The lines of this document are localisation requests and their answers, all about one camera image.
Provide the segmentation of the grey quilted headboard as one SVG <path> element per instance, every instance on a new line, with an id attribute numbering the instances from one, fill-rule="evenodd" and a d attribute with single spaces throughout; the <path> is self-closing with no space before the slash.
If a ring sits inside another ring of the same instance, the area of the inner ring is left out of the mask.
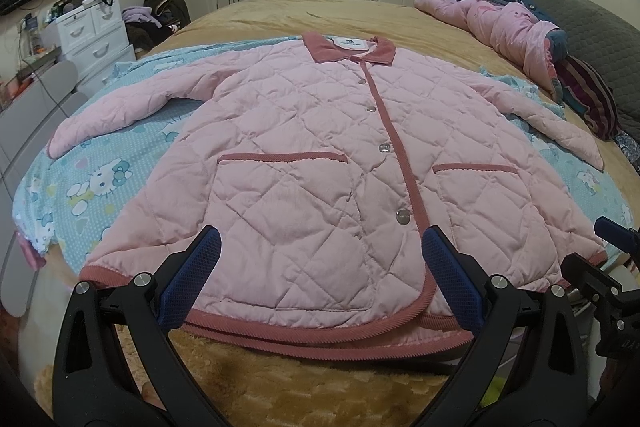
<path id="1" fill-rule="evenodd" d="M 593 66 L 617 105 L 620 125 L 639 138 L 640 32 L 590 0 L 533 0 L 567 33 L 570 54 Z"/>

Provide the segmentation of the white drawer cabinet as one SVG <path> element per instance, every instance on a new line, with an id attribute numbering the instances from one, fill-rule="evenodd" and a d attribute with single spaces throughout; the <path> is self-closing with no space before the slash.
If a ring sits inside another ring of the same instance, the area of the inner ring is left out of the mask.
<path id="1" fill-rule="evenodd" d="M 79 8 L 48 23 L 42 40 L 75 64 L 77 90 L 87 98 L 110 83 L 117 63 L 136 60 L 119 0 L 85 0 Z"/>

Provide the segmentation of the striped dark pillow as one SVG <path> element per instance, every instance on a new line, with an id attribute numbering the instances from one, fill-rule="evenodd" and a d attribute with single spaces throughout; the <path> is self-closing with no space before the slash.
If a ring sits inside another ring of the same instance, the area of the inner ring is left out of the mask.
<path id="1" fill-rule="evenodd" d="M 600 140 L 613 140 L 620 131 L 620 122 L 613 93 L 601 75 L 571 55 L 554 67 L 563 90 L 563 101 Z"/>

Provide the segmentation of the tan plush bed blanket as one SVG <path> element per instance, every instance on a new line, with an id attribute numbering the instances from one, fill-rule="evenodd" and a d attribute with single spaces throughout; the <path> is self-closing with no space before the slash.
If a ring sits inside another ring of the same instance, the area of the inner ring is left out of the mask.
<path id="1" fill-rule="evenodd" d="M 478 72 L 322 30 L 166 70 L 66 119 L 48 155 L 198 102 L 93 249 L 63 320 L 63 426 L 216 426 L 173 329 L 329 361 L 464 353 L 421 426 L 634 426 L 639 295 L 515 127 L 593 136 Z"/>

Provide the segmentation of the pink floral duvet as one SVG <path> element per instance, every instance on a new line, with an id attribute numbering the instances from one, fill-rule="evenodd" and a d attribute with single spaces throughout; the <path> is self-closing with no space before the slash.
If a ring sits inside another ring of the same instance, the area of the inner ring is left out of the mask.
<path id="1" fill-rule="evenodd" d="M 469 31 L 550 95 L 563 98 L 555 64 L 567 57 L 568 38 L 533 0 L 416 0 L 414 6 Z"/>

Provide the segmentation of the pink quilted jacket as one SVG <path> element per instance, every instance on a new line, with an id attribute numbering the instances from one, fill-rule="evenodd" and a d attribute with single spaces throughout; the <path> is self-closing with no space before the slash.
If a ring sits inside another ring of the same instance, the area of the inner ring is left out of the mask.
<path id="1" fill-rule="evenodd" d="M 198 101 L 81 276 L 152 272 L 202 228 L 221 256 L 186 328 L 316 360 L 409 358 L 468 343 L 421 254 L 436 225 L 488 273 L 529 291 L 605 250 L 514 119 L 594 168 L 593 137 L 499 81 L 375 37 L 318 34 L 226 52 L 103 95 L 66 119 L 53 159 Z"/>

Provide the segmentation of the purple clothes pile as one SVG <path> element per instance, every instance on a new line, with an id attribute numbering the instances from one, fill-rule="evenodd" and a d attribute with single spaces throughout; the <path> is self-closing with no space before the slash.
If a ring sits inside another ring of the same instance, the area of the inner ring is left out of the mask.
<path id="1" fill-rule="evenodd" d="M 162 27 L 162 23 L 153 15 L 149 6 L 128 6 L 122 10 L 122 20 L 126 24 L 152 24 L 157 28 Z"/>

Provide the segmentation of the black backpack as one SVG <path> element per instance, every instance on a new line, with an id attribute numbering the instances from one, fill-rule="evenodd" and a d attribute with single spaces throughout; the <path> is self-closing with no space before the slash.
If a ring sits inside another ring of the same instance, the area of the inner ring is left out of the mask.
<path id="1" fill-rule="evenodd" d="M 191 23 L 189 9 L 184 0 L 144 0 L 143 5 L 151 9 L 152 15 L 163 26 L 182 29 Z"/>

